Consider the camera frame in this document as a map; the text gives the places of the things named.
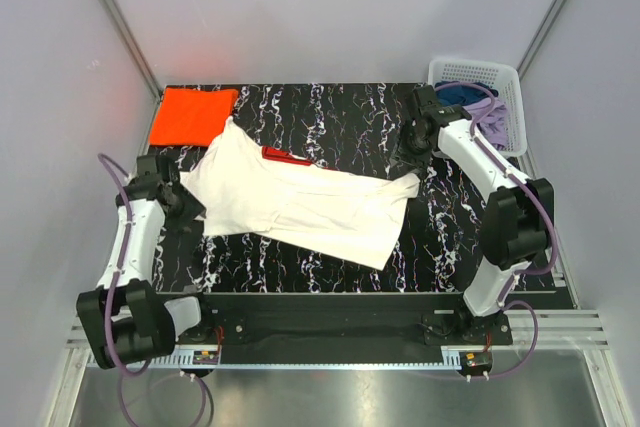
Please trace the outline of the white t shirt red print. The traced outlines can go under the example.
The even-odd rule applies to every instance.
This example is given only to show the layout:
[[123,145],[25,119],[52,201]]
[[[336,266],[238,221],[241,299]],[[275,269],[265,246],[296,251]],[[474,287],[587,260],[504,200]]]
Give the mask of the white t shirt red print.
[[256,233],[381,270],[420,180],[395,180],[277,160],[232,120],[182,184],[204,205],[207,236]]

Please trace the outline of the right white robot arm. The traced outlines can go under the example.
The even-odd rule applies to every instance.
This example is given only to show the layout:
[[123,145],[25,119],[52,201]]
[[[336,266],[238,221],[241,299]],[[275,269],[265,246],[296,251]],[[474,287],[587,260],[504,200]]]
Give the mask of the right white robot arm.
[[481,194],[480,265],[453,313],[424,330],[441,339],[476,343],[491,332],[507,308],[509,293],[545,252],[557,252],[554,189],[514,167],[486,139],[479,118],[461,105],[444,105],[433,86],[413,89],[405,100],[395,162],[425,170],[434,154],[454,161]]

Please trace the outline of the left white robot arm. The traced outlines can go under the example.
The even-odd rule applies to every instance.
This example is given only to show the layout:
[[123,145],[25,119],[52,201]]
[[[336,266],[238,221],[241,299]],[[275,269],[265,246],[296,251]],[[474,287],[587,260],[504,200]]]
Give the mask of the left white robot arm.
[[194,232],[205,208],[165,155],[138,157],[127,182],[112,158],[98,159],[118,188],[118,227],[104,273],[94,289],[78,295],[76,312],[98,366],[134,377],[172,354],[182,334],[203,343],[215,333],[216,319],[197,296],[163,300],[152,286],[161,233]]

